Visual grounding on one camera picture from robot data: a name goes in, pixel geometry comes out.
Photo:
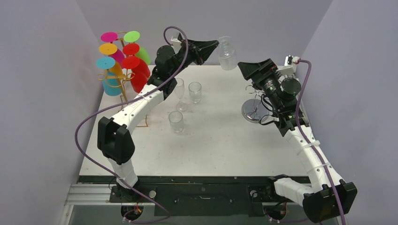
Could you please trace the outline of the chrome round glass rack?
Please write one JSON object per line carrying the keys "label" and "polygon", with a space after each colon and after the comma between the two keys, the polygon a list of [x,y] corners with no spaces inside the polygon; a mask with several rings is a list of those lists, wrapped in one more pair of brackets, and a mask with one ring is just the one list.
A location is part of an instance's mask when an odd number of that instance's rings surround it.
{"label": "chrome round glass rack", "polygon": [[271,116],[271,110],[267,109],[261,98],[261,91],[256,90],[252,85],[247,85],[245,90],[253,97],[245,101],[241,107],[243,117],[251,123],[261,123]]}

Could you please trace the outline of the red lower plastic wine glass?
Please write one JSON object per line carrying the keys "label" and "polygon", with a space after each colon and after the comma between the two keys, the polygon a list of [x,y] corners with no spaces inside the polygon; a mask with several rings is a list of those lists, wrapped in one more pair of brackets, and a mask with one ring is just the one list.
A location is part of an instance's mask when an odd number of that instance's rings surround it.
{"label": "red lower plastic wine glass", "polygon": [[143,87],[147,84],[149,78],[146,78],[140,72],[132,72],[130,75],[130,83],[136,93],[140,93]]}

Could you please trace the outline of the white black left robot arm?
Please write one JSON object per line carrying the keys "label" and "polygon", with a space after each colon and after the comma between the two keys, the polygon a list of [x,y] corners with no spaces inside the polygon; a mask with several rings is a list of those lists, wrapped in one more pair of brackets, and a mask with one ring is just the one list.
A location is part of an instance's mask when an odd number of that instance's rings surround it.
{"label": "white black left robot arm", "polygon": [[128,104],[111,118],[102,117],[98,122],[97,147],[108,158],[116,174],[122,196],[129,202],[139,198],[138,177],[132,165],[135,144],[132,132],[146,115],[163,102],[174,90],[175,75],[190,64],[202,65],[219,45],[219,41],[182,40],[179,51],[175,46],[164,45],[157,51],[155,67],[147,84],[134,102]]}

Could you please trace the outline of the orange plastic wine glass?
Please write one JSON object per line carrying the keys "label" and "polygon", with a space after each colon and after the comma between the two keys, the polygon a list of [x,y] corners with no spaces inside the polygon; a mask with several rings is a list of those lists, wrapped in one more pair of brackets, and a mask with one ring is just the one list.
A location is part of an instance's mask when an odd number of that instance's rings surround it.
{"label": "orange plastic wine glass", "polygon": [[121,65],[107,55],[97,59],[96,66],[100,69],[108,70],[115,76],[121,77],[123,75]]}

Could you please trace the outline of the magenta plastic wine glass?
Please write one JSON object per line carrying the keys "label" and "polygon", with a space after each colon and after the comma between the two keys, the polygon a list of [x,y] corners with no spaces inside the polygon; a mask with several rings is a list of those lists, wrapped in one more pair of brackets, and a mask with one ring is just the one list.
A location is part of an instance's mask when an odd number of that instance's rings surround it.
{"label": "magenta plastic wine glass", "polygon": [[125,56],[114,43],[119,39],[118,34],[116,32],[105,32],[101,35],[100,39],[104,43],[99,46],[99,52],[113,58],[116,62],[122,65],[122,61],[125,59]]}

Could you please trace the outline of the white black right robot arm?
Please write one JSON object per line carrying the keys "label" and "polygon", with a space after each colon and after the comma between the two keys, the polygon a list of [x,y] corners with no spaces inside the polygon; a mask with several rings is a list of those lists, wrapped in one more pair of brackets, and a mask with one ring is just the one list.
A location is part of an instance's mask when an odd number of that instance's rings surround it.
{"label": "white black right robot arm", "polygon": [[307,186],[287,175],[277,175],[269,179],[265,195],[270,200],[283,197],[299,204],[314,223],[339,217],[341,223],[346,224],[345,216],[358,191],[354,183],[346,182],[327,160],[302,109],[306,82],[300,82],[295,73],[297,65],[304,62],[299,57],[288,56],[282,67],[271,59],[237,64],[243,78],[271,104],[273,123],[293,147],[310,180]]}

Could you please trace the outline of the green plastic wine glass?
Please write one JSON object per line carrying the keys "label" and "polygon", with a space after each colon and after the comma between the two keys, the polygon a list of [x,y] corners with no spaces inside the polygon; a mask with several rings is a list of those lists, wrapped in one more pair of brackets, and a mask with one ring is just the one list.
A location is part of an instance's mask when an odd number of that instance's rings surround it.
{"label": "green plastic wine glass", "polygon": [[140,38],[140,33],[138,31],[129,31],[123,36],[123,40],[127,43],[122,49],[122,52],[126,56],[136,56],[143,60],[147,65],[151,63],[151,58],[144,47],[137,44]]}

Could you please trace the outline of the cyan plastic wine glass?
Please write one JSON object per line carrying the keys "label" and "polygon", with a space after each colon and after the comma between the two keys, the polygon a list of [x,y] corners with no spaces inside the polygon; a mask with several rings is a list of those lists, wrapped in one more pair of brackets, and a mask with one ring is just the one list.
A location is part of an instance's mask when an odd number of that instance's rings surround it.
{"label": "cyan plastic wine glass", "polygon": [[119,96],[122,94],[120,77],[115,76],[108,70],[99,74],[99,80],[102,82],[104,92],[109,96]]}

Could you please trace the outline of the red upper plastic wine glass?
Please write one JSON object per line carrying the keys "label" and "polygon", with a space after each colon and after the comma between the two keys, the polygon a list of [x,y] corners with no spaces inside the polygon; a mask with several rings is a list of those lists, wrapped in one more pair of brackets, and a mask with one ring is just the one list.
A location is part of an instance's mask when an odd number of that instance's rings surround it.
{"label": "red upper plastic wine glass", "polygon": [[126,56],[122,61],[122,67],[130,69],[134,73],[140,72],[146,78],[149,78],[151,75],[148,65],[136,56]]}

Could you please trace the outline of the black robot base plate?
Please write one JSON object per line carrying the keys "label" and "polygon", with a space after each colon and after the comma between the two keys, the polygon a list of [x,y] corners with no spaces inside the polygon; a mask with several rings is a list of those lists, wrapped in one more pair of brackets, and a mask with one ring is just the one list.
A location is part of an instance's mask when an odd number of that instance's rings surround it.
{"label": "black robot base plate", "polygon": [[121,214],[138,219],[154,208],[155,216],[262,217],[263,208],[279,214],[290,201],[271,192],[267,176],[140,176],[135,189],[159,203],[156,206],[134,191],[122,191],[113,176],[80,176],[82,184],[105,184],[108,203],[120,203]]}

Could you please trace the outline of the red plastic wine glass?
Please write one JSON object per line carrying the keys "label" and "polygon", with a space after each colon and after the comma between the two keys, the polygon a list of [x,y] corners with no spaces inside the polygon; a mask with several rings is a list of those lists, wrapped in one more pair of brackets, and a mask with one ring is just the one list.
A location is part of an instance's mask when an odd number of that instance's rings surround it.
{"label": "red plastic wine glass", "polygon": [[136,56],[126,56],[122,61],[122,67],[130,69],[134,73],[140,72],[146,78],[149,78],[151,75],[148,65]]}
{"label": "red plastic wine glass", "polygon": [[140,72],[132,72],[130,75],[130,83],[136,93],[140,93],[143,87],[147,84],[149,78],[146,78]]}

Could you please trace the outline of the clear champagne flute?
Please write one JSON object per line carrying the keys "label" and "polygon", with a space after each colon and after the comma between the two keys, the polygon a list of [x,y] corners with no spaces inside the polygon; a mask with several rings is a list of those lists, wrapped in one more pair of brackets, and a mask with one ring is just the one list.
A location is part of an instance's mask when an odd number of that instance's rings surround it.
{"label": "clear champagne flute", "polygon": [[174,93],[179,99],[176,105],[176,109],[180,112],[185,112],[187,110],[187,104],[183,102],[183,97],[185,93],[185,85],[183,79],[176,78],[176,86],[174,88]]}

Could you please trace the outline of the clear glass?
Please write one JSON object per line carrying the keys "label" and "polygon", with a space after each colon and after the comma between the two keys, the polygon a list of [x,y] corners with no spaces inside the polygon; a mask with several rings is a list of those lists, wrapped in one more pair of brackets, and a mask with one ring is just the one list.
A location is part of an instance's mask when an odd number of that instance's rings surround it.
{"label": "clear glass", "polygon": [[194,104],[198,104],[201,101],[202,86],[199,82],[191,82],[188,86],[190,100]]}
{"label": "clear glass", "polygon": [[179,111],[173,111],[169,114],[168,120],[172,130],[175,133],[181,133],[184,130],[183,114]]}
{"label": "clear glass", "polygon": [[218,39],[218,60],[223,70],[233,70],[238,63],[236,48],[231,38],[223,36]]}

